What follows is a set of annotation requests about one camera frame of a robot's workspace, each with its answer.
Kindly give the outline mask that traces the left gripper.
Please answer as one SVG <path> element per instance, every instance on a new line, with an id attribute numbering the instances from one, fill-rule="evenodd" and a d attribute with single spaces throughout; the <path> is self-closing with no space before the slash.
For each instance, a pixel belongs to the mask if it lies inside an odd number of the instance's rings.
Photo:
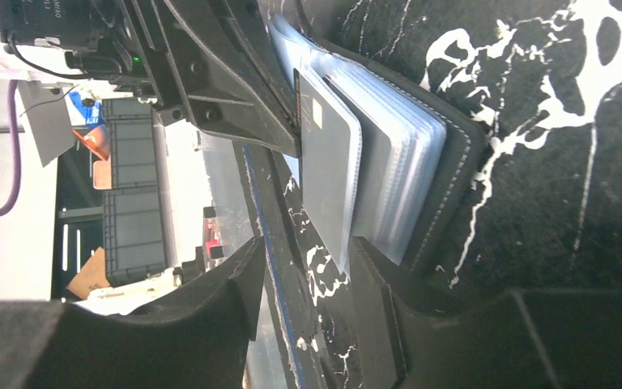
<path id="1" fill-rule="evenodd" d="M 107 81 L 117 92 L 155 99 L 146 41 L 132 1 L 0 1 L 0 41 L 34 70 L 61 79 Z M 56 49 L 69 72 L 33 62 L 23 47 Z"/>

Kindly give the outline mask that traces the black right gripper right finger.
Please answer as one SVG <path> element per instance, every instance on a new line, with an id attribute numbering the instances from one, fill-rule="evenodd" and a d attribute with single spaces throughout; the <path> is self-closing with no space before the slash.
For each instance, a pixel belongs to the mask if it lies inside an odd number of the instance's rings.
<path id="1" fill-rule="evenodd" d="M 367 388 L 622 388 L 622 290 L 510 289 L 465 308 L 349 243 Z"/>

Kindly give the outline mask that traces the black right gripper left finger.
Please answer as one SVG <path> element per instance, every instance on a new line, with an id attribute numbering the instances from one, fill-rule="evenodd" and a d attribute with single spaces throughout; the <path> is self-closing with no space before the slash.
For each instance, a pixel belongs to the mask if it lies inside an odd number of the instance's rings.
<path id="1" fill-rule="evenodd" d="M 0 388 L 239 388 L 265 266 L 264 241 L 251 238 L 127 315 L 0 301 Z"/>

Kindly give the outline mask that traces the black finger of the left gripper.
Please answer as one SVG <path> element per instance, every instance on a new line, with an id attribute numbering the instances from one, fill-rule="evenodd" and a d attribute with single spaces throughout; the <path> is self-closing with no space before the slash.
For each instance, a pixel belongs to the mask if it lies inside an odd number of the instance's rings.
<path id="1" fill-rule="evenodd" d="M 209 135 L 300 155 L 293 92 L 255 1 L 120 1 L 155 109 Z"/>

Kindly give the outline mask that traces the black VIP card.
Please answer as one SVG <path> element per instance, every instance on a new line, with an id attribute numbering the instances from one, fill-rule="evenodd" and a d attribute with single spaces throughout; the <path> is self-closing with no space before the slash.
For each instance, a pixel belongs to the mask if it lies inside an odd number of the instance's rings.
<path id="1" fill-rule="evenodd" d="M 294 70 L 302 203 L 341 272 L 357 192 L 362 133 L 355 114 L 313 69 Z"/>

